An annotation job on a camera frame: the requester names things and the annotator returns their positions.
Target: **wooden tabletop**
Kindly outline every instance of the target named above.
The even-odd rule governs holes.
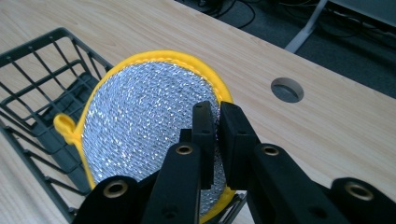
[[[153,49],[201,58],[223,78],[262,142],[285,148],[313,180],[329,187],[353,176],[396,200],[394,99],[172,0],[0,1],[0,52],[58,27],[112,64]],[[271,84],[279,77],[298,82],[303,100],[277,99]],[[65,223],[0,141],[1,222]],[[245,207],[235,223],[251,222]]]

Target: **yellow sponge trim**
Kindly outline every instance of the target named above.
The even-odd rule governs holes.
[[[180,67],[188,69],[192,71],[194,74],[202,77],[205,81],[207,81],[211,85],[219,104],[222,101],[229,103],[233,102],[233,98],[230,92],[228,91],[226,85],[218,76],[218,74],[207,64],[205,64],[198,58],[193,57],[189,54],[177,52],[173,50],[153,50],[153,51],[139,53],[125,59],[124,61],[113,67],[110,71],[108,71],[107,74],[99,81],[99,83],[93,89],[91,96],[84,107],[84,110],[81,114],[81,118],[79,119],[77,126],[75,122],[72,119],[70,119],[66,114],[58,114],[53,121],[55,129],[64,137],[66,143],[74,144],[76,146],[78,150],[78,154],[83,162],[88,182],[92,189],[95,187],[95,182],[92,173],[90,171],[90,167],[85,158],[84,152],[82,150],[82,138],[81,138],[84,131],[83,129],[84,129],[85,118],[87,116],[90,103],[96,92],[99,90],[99,88],[110,77],[114,76],[115,74],[117,74],[119,71],[121,71],[127,66],[131,66],[133,64],[139,64],[139,63],[147,63],[147,62],[174,63]],[[213,216],[218,214],[222,209],[224,209],[224,207],[233,198],[233,195],[234,195],[234,191],[226,187],[223,193],[221,194],[219,200],[215,203],[215,205],[204,216],[201,217],[201,223],[208,221],[210,218],[212,218]]]

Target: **gray floor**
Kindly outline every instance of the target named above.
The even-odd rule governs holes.
[[[179,0],[200,11],[212,7],[199,7],[199,0]],[[281,48],[294,38],[304,27],[314,10],[314,2],[299,7],[285,7],[281,1],[255,0],[246,2],[254,9],[254,21],[242,30],[266,40]],[[305,0],[284,0],[283,3],[296,4]],[[233,0],[223,0],[222,12]],[[246,4],[236,1],[231,9],[219,20],[232,26],[245,25],[253,16]],[[358,23],[348,22],[325,11],[319,17],[319,26],[296,52],[307,60],[320,64],[342,76],[348,77],[374,90],[396,98],[396,38],[391,35],[378,35],[377,29],[359,27]]]

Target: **round hole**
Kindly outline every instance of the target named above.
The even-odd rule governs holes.
[[[271,83],[273,94],[286,103],[297,103],[303,100],[304,90],[301,85],[288,77],[279,77]]]
[[[163,207],[162,214],[166,219],[172,219],[177,216],[178,209],[174,204],[167,204]]]
[[[262,152],[264,152],[268,156],[277,156],[279,154],[279,150],[273,147],[263,147]]]
[[[354,182],[346,183],[346,191],[355,198],[364,201],[371,201],[374,198],[374,194],[370,190]]]
[[[105,189],[103,194],[107,198],[118,198],[126,192],[128,185],[123,180],[115,180],[110,182]]]
[[[192,147],[189,146],[182,146],[176,149],[176,152],[180,155],[189,155],[192,153]]]
[[[322,219],[327,217],[326,211],[325,211],[323,208],[321,208],[321,207],[317,207],[317,206],[310,207],[310,208],[308,209],[308,211],[309,211],[314,217],[318,217],[318,218],[322,218]]]

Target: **wire basket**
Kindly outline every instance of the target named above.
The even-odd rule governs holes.
[[[77,122],[111,68],[64,28],[0,55],[1,132],[69,222],[77,209],[64,191],[85,196],[91,189],[77,150],[52,120],[62,112]]]

